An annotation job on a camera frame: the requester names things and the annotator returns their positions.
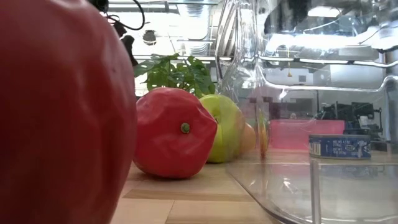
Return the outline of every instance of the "can label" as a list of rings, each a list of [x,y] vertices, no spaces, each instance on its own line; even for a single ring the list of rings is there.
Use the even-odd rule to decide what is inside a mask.
[[[369,136],[309,136],[311,156],[336,159],[369,159]]]

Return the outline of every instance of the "glass jar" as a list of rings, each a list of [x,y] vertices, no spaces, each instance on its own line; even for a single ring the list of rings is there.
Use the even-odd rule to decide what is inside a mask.
[[[398,223],[398,1],[226,0],[216,44],[218,91],[256,140],[223,127],[228,172],[267,212]]]

